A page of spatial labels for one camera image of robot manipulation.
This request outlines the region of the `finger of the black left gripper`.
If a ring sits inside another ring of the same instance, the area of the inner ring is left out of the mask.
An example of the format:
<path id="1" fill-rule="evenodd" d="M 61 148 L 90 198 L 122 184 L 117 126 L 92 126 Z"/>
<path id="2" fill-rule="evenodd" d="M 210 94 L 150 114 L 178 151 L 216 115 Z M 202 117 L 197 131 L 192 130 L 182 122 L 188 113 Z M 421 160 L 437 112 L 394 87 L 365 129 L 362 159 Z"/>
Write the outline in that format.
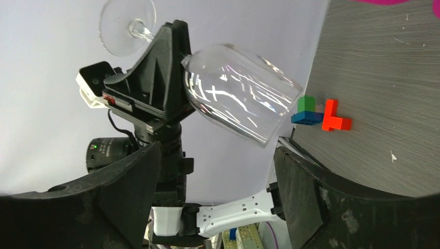
<path id="1" fill-rule="evenodd" d="M 181 61 L 190 54 L 187 22 L 167 22 L 133 68 L 105 79 L 104 87 L 157 108 L 168 117 L 189 103 Z"/>

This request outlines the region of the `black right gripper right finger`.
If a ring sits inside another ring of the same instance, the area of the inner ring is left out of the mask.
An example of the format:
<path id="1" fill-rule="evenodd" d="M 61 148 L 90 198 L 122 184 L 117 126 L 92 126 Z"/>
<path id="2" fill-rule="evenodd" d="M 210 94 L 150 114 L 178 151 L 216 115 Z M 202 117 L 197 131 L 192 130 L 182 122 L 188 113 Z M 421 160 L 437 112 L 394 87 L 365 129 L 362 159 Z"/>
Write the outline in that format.
<path id="1" fill-rule="evenodd" d="M 439 195 L 360 185 L 286 147 L 274 152 L 292 248 L 439 248 Z"/>

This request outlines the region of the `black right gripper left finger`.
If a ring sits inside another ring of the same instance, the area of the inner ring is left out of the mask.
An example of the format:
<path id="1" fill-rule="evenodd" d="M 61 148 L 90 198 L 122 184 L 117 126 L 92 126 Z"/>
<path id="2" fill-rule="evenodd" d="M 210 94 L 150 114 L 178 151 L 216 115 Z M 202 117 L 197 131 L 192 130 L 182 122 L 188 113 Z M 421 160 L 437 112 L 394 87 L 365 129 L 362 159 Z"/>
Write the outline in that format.
<path id="1" fill-rule="evenodd" d="M 151 143 L 93 173 L 1 197 L 1 248 L 141 248 L 161 166 Z"/>

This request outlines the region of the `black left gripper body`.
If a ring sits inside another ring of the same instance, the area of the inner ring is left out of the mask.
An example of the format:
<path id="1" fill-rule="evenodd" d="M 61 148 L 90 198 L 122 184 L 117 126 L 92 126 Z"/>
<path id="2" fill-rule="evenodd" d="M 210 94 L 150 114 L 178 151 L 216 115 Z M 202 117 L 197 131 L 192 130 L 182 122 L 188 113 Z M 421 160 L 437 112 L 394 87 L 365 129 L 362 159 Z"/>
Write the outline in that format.
<path id="1" fill-rule="evenodd" d="M 158 132 L 167 125 L 177 124 L 195 112 L 195 109 L 187 103 L 167 117 L 157 108 L 106 88 L 103 90 L 103 98 L 105 106 L 113 114 L 145 129 L 150 134 Z"/>

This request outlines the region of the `clear glass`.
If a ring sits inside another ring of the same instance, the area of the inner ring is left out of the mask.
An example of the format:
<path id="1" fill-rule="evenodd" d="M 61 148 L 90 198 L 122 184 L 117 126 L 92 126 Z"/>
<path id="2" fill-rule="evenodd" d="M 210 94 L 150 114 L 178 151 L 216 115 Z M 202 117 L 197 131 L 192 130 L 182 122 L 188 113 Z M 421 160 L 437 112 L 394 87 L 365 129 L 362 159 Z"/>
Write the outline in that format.
<path id="1" fill-rule="evenodd" d="M 108 1 L 100 16 L 103 46 L 123 57 L 150 45 L 156 34 L 152 1 Z M 267 59 L 233 44 L 187 55 L 184 86 L 195 110 L 211 122 L 265 147 L 289 115 L 302 86 Z"/>

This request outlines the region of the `pink wine glass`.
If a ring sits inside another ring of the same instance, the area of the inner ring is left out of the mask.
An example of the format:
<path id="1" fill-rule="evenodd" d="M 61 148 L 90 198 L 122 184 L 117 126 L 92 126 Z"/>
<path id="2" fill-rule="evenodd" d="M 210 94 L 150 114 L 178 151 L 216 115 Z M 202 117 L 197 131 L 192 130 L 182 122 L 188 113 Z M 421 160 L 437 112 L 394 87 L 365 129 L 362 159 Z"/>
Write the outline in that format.
<path id="1" fill-rule="evenodd" d="M 357 2 L 368 3 L 373 5 L 391 6 L 408 2 L 409 0 L 355 0 Z M 432 0 L 432 12 L 439 19 L 439 0 Z"/>

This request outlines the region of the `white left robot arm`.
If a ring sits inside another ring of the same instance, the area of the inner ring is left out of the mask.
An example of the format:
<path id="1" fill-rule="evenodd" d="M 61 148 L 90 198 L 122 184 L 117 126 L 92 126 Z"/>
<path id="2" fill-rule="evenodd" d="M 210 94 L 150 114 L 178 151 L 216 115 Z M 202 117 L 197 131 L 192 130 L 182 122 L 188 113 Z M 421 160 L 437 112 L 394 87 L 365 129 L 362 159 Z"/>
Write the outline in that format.
<path id="1" fill-rule="evenodd" d="M 87 151 L 88 172 L 114 163 L 152 143 L 162 144 L 162 165 L 153 195 L 155 244 L 198 246 L 225 230 L 284 218 L 277 183 L 250 197 L 206 207 L 186 202 L 187 176 L 194 159 L 182 149 L 181 121 L 194 112 L 184 86 L 181 61 L 191 53 L 188 25 L 165 23 L 145 53 L 126 73 L 108 62 L 82 68 L 80 95 L 90 108 L 106 108 L 131 122 L 126 137 L 94 139 Z"/>

